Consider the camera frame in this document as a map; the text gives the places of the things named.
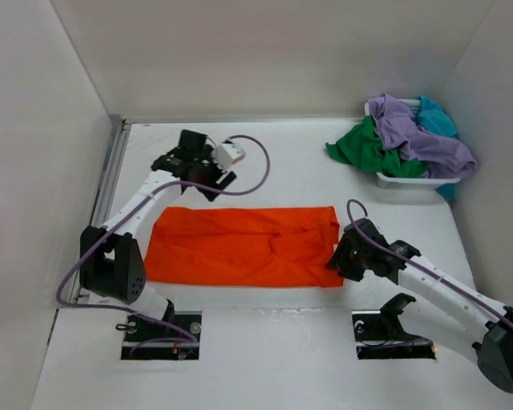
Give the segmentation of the orange t shirt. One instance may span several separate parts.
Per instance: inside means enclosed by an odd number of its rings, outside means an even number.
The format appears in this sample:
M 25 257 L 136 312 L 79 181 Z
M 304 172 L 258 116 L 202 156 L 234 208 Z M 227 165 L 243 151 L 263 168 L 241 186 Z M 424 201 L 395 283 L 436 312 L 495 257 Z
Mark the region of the orange t shirt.
M 154 224 L 150 281 L 220 287 L 338 288 L 326 268 L 339 242 L 332 206 L 167 208 Z

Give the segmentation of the lavender t shirt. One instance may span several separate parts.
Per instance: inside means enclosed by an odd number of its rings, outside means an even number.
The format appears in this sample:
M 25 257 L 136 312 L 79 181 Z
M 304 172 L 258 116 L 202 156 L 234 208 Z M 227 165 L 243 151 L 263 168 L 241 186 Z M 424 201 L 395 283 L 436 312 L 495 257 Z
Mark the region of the lavender t shirt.
M 418 125 L 406 103 L 385 94 L 370 98 L 367 104 L 383 148 L 396 149 L 406 161 L 417 159 L 424 163 L 425 178 L 463 179 L 477 170 L 477 161 L 467 146 Z

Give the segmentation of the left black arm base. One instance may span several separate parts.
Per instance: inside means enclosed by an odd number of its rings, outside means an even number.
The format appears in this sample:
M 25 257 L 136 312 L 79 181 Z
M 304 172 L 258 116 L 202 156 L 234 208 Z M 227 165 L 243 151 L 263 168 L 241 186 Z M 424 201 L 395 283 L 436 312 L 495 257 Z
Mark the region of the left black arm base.
M 129 315 L 124 323 L 115 327 L 123 336 L 121 359 L 199 360 L 202 318 L 201 311 L 180 311 L 168 319 L 174 326 L 192 335 L 192 340 L 176 329 Z

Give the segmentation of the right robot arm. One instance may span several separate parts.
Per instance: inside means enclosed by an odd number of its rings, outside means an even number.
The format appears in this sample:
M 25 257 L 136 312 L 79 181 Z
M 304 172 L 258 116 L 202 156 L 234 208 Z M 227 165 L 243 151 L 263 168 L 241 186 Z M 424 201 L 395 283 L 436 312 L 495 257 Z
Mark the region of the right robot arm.
M 378 341 L 384 348 L 426 339 L 458 353 L 496 388 L 513 394 L 513 306 L 455 280 L 405 241 L 388 243 L 367 218 L 344 229 L 326 267 L 354 282 L 372 272 L 397 289 L 370 314 L 374 322 L 355 320 L 359 342 Z

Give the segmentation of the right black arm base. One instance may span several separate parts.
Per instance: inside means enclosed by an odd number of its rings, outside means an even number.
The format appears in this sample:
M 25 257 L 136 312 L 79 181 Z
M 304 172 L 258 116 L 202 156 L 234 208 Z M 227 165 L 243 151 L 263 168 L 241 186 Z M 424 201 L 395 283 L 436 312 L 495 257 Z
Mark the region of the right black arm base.
M 415 301 L 415 297 L 400 293 L 378 310 L 351 312 L 359 360 L 436 359 L 433 342 L 406 332 L 400 323 L 399 316 Z

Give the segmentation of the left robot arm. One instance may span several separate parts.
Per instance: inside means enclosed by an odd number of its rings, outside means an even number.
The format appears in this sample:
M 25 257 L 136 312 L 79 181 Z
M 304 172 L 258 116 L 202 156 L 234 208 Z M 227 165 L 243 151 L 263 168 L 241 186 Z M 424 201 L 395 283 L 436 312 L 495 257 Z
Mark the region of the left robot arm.
M 108 297 L 130 313 L 148 316 L 145 329 L 159 341 L 174 333 L 174 304 L 147 284 L 144 258 L 159 216 L 186 190 L 198 185 L 214 201 L 235 179 L 230 167 L 245 152 L 231 140 L 214 146 L 207 135 L 183 131 L 176 147 L 160 155 L 138 191 L 101 227 L 88 226 L 80 236 L 80 287 Z

